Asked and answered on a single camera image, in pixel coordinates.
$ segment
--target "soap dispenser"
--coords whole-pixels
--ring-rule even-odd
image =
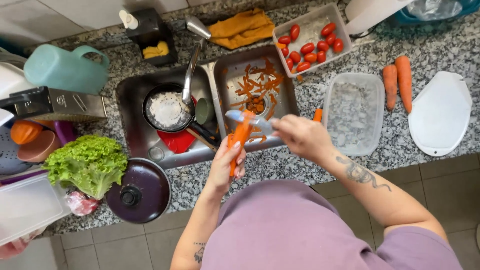
[[[173,34],[155,9],[149,8],[132,13],[121,10],[119,16],[123,21],[128,38],[140,47],[140,54],[144,61],[154,66],[177,62],[178,55]],[[168,54],[145,59],[142,53],[143,49],[156,47],[160,41],[167,43]]]

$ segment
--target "tile floor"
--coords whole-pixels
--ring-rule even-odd
[[[442,223],[465,270],[480,269],[480,163],[477,154],[439,160],[381,173],[414,196]],[[372,248],[383,229],[340,182],[314,185],[330,201],[355,235]],[[191,210],[171,213],[146,225],[120,223],[88,231],[34,240],[0,269],[167,270]]]

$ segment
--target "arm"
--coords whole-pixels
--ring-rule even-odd
[[[385,178],[342,155],[320,123],[288,115],[273,126],[292,152],[335,176],[385,228],[384,233],[401,226],[418,226],[448,241],[438,220],[423,205]]]
[[[220,202],[230,187],[230,161],[237,157],[236,178],[245,174],[245,150],[240,143],[228,150],[227,138],[222,141],[212,162],[210,175],[198,197],[192,215],[173,253],[170,270],[198,270],[202,266],[204,248],[218,222]]]

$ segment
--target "tattoo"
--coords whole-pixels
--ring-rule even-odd
[[[195,258],[195,260],[200,264],[202,262],[202,259],[204,258],[204,251],[205,251],[205,245],[207,243],[197,243],[197,242],[194,242],[193,243],[194,245],[201,245],[202,247],[197,251],[195,252],[195,254],[193,255],[193,257]]]
[[[344,160],[341,157],[337,157],[336,160],[342,164],[347,165],[345,173],[347,174],[347,178],[349,178],[350,180],[353,180],[360,184],[372,182],[373,188],[386,186],[390,192],[392,191],[387,184],[377,185],[377,180],[375,179],[375,176],[373,176],[371,173],[368,172],[367,169],[356,164],[355,162],[349,159]]]

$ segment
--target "black frying pan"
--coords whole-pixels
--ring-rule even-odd
[[[196,121],[195,105],[192,101],[185,105],[181,101],[181,92],[183,88],[180,85],[173,83],[164,83],[155,86],[146,95],[143,103],[143,113],[145,120],[155,129],[168,133],[175,133],[186,128],[191,128],[198,132],[198,134],[205,139],[209,144],[218,147],[220,140],[211,132],[203,128]],[[158,105],[163,106],[163,115],[158,113]],[[176,121],[168,121],[173,116]]]

